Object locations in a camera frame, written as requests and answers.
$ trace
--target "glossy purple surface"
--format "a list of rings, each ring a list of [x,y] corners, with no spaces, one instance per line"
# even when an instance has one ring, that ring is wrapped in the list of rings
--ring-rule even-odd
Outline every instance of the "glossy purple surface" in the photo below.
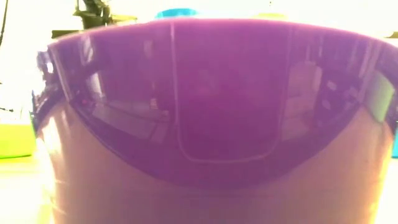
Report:
[[[48,53],[65,99],[48,103],[38,137],[59,223],[374,219],[395,47],[303,24],[166,19]]]

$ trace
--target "blue lid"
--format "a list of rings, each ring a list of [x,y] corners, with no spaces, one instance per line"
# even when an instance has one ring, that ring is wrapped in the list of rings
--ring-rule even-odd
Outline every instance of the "blue lid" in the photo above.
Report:
[[[168,17],[184,17],[184,16],[194,16],[198,14],[198,12],[194,9],[189,8],[177,8],[177,9],[167,9],[162,12],[159,12],[155,18],[168,18]]]

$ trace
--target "lime green object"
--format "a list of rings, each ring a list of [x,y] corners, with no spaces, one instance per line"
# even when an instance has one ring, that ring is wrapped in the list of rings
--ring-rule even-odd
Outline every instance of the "lime green object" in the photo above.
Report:
[[[0,122],[0,159],[32,155],[36,148],[35,141],[31,123]]]
[[[377,72],[371,82],[365,105],[378,122],[385,120],[394,92],[391,82],[382,73]]]

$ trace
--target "blue object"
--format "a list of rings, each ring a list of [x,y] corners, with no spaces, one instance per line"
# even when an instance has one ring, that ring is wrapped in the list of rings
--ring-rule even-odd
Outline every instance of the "blue object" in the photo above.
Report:
[[[398,159],[398,128],[396,129],[396,136],[394,139],[394,147],[392,148],[392,158]]]
[[[194,9],[189,8],[177,8],[177,9],[168,9],[162,12],[159,12],[155,18],[170,18],[170,17],[185,17],[185,16],[195,16],[198,12]]]

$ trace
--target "purple bucket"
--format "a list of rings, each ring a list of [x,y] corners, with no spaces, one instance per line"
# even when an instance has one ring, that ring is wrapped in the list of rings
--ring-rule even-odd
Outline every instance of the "purple bucket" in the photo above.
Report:
[[[37,135],[57,223],[374,220],[395,47],[289,22],[165,19],[48,52],[64,97]]]

